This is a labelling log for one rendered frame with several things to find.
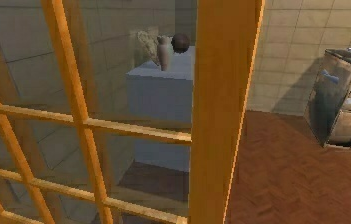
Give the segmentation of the pale blue box table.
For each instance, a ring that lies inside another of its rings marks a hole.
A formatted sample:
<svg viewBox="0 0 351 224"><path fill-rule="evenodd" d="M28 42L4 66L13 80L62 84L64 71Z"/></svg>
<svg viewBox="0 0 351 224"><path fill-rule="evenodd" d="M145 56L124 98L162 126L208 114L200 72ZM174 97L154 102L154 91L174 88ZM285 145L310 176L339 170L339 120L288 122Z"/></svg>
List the pale blue box table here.
<svg viewBox="0 0 351 224"><path fill-rule="evenodd" d="M128 107L131 115L160 120L174 130L170 122L190 124L195 47L174 54L168 71L147 61L126 74ZM153 140L135 139L137 162L189 171L189 147Z"/></svg>

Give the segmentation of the orange wooden glass door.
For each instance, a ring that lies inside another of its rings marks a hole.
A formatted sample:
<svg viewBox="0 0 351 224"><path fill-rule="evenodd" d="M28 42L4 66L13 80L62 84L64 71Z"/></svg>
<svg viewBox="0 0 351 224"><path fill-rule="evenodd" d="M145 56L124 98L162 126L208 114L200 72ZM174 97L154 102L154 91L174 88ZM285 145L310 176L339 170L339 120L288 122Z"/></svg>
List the orange wooden glass door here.
<svg viewBox="0 0 351 224"><path fill-rule="evenodd" d="M0 0L0 224L224 224L263 4ZM130 114L141 30L195 47L190 124ZM135 139L188 146L189 171Z"/></svg>

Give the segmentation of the beige vase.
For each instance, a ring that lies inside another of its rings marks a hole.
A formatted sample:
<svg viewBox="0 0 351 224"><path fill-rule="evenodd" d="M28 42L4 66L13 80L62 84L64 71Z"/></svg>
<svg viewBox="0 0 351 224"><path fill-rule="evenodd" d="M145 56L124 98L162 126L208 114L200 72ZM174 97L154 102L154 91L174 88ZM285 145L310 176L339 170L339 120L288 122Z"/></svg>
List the beige vase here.
<svg viewBox="0 0 351 224"><path fill-rule="evenodd" d="M172 39L168 36L158 36L157 41L157 56L160 68L162 71L167 71L170 68L173 56Z"/></svg>

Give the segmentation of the dark brown ball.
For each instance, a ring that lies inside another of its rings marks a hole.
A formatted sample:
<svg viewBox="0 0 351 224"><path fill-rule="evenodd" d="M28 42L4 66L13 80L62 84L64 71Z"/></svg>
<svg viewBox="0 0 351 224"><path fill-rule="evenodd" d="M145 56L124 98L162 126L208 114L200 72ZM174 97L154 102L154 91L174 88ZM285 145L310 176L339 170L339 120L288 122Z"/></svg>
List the dark brown ball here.
<svg viewBox="0 0 351 224"><path fill-rule="evenodd" d="M189 49L190 40L186 34L177 33L172 37L171 45L175 53L182 54Z"/></svg>

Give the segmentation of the grey metal drawer cabinet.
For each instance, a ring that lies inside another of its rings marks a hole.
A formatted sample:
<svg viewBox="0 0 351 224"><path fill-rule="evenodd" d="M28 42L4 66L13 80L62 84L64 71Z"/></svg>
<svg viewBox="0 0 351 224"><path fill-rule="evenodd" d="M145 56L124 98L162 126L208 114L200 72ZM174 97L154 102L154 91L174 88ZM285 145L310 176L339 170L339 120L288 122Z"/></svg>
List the grey metal drawer cabinet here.
<svg viewBox="0 0 351 224"><path fill-rule="evenodd" d="M351 48L325 50L304 117L321 146L351 148Z"/></svg>

